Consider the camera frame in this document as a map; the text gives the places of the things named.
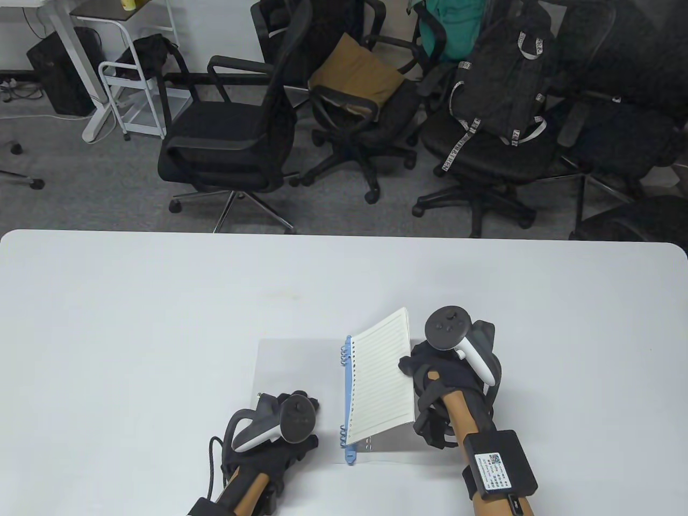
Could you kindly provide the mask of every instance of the lined paper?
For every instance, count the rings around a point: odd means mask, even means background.
[[[354,381],[346,444],[414,421],[413,379],[397,366],[410,352],[406,308],[352,337]]]

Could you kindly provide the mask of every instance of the black backpack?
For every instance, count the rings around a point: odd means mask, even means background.
[[[478,131],[517,147],[539,136],[547,122],[538,116],[545,103],[545,77],[556,67],[552,20],[535,0],[522,13],[503,18],[478,38],[459,63],[449,96],[449,113],[466,131],[442,169],[448,171],[461,148]]]

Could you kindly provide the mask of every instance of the label sticker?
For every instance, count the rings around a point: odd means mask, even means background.
[[[511,481],[498,453],[480,453],[475,456],[482,483],[487,491],[511,489]]]

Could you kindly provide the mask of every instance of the white table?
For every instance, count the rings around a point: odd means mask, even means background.
[[[496,324],[496,421],[519,433],[536,515],[685,513],[674,246],[17,231],[0,242],[0,514],[183,516],[261,339],[339,339],[402,305],[419,338],[449,303]],[[280,503],[473,514],[459,471],[408,464],[306,465]]]
[[[85,142],[92,142],[96,139],[98,132],[110,115],[110,104],[107,100],[105,90],[100,85],[98,76],[93,70],[88,56],[74,31],[74,22],[67,11],[68,6],[66,2],[64,0],[0,0],[0,8],[15,7],[37,9],[43,6],[45,6],[45,11],[48,13],[50,23],[52,23],[58,36],[60,36],[60,40],[62,40],[79,77],[81,77],[81,81],[86,87],[86,91],[96,107],[93,116],[81,134]]]

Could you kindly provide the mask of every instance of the green backpack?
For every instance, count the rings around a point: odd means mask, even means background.
[[[480,33],[485,0],[409,0],[409,9],[420,2],[447,31],[447,46],[441,61],[461,61],[473,50],[473,44]],[[420,36],[425,52],[432,54],[435,37],[432,30],[422,21]]]

